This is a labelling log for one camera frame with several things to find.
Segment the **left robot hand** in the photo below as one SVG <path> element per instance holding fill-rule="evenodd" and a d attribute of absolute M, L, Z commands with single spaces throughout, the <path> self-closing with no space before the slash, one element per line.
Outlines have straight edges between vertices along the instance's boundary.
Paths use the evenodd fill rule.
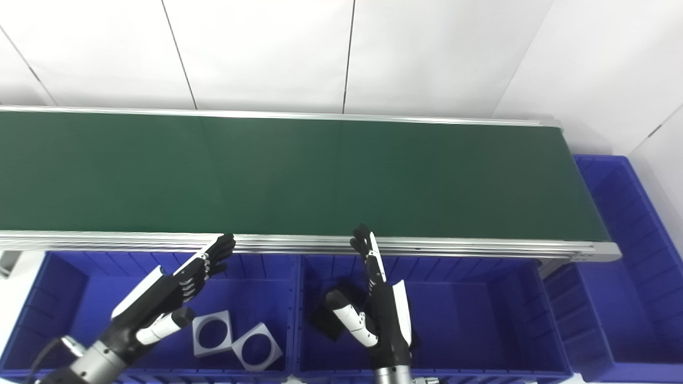
<path fill-rule="evenodd" d="M 98 339 L 105 355 L 130 366 L 165 338 L 161 331 L 152 331 L 154 326 L 169 326 L 174 334 L 190 325 L 194 313 L 186 304 L 202 292 L 211 277 L 226 270 L 225 260 L 232 256 L 235 246 L 233 234 L 219 236 L 174 273 L 161 272 L 160 277 L 145 284 L 143 291 L 132 290 L 134 300 L 116 311 Z"/>

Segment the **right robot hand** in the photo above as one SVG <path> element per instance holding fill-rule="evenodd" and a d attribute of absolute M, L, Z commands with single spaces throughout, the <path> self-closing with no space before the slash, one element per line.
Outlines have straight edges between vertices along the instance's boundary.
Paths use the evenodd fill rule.
<path fill-rule="evenodd" d="M 401 372 L 411 365 L 412 323 L 405 282 L 390 284 L 376 236 L 361 223 L 352 231 L 351 247 L 361 256 L 368 280 L 368 311 L 340 290 L 327 292 L 324 303 L 369 353 L 371 368 Z"/>

